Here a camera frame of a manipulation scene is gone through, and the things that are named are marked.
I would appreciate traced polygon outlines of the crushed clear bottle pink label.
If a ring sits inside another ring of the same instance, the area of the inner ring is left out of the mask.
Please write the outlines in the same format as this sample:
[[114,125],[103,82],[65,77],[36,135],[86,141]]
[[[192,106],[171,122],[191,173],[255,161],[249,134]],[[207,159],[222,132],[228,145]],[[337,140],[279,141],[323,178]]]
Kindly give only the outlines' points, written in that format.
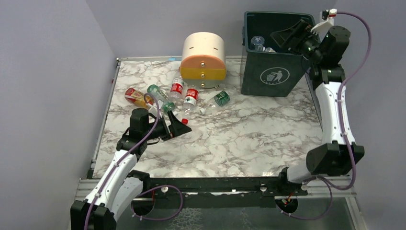
[[250,44],[249,44],[249,48],[253,51],[259,51],[259,52],[263,52],[265,50],[264,47],[265,44],[265,38],[262,36],[253,36]]

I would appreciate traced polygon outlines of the clear bottle dark green label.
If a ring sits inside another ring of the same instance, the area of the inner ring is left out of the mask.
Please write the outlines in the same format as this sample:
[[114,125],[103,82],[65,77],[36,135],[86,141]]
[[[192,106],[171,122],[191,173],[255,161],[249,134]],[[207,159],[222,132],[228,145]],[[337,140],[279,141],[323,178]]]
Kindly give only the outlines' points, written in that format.
[[221,91],[205,102],[199,109],[199,114],[208,115],[220,111],[230,102],[230,95],[226,91]]

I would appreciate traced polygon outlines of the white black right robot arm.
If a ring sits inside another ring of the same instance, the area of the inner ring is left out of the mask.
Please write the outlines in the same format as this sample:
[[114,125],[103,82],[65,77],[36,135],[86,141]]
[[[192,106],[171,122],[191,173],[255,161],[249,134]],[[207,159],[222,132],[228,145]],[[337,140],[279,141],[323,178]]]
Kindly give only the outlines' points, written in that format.
[[315,27],[304,20],[271,33],[280,48],[304,56],[310,61],[309,77],[320,107],[322,144],[308,151],[303,163],[287,167],[280,176],[299,184],[319,175],[356,175],[356,164],[364,156],[351,132],[346,110],[346,77],[339,64],[350,43],[350,31],[331,26],[322,41]]

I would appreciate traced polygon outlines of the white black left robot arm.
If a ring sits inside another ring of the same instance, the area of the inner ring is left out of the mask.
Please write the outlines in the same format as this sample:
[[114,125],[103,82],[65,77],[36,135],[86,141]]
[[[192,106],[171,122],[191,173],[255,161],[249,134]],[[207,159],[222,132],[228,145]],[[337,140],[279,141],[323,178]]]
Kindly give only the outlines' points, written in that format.
[[160,115],[145,108],[134,109],[130,126],[117,143],[113,160],[92,191],[76,200],[70,208],[73,230],[114,230],[117,221],[132,200],[149,191],[147,174],[131,176],[130,172],[146,150],[148,141],[163,141],[187,134],[192,129],[179,121],[172,111],[167,112],[170,125]]

